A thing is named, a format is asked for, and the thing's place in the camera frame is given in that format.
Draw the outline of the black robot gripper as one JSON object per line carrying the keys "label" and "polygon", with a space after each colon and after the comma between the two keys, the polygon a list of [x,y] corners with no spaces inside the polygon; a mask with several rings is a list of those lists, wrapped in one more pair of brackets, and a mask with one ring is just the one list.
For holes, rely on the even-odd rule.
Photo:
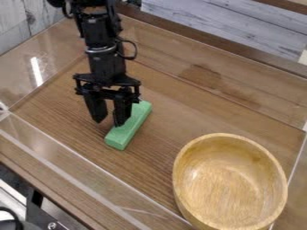
{"label": "black robot gripper", "polygon": [[103,99],[113,100],[113,125],[121,127],[131,117],[132,102],[139,103],[140,82],[125,74],[124,58],[116,51],[88,49],[85,53],[89,72],[73,75],[76,93],[84,95],[89,115],[97,123],[108,115]]}

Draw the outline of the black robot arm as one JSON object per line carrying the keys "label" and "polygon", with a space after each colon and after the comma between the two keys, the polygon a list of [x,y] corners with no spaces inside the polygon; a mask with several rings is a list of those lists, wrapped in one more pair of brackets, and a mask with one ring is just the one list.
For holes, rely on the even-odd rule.
{"label": "black robot arm", "polygon": [[76,94],[84,97],[92,119],[100,123],[108,116],[107,100],[113,103],[112,120],[123,126],[132,114],[132,105],[140,102],[141,83],[127,75],[125,61],[136,55],[124,54],[120,37],[121,19],[115,11],[115,0],[47,0],[73,18],[80,37],[85,41],[89,72],[73,74]]}

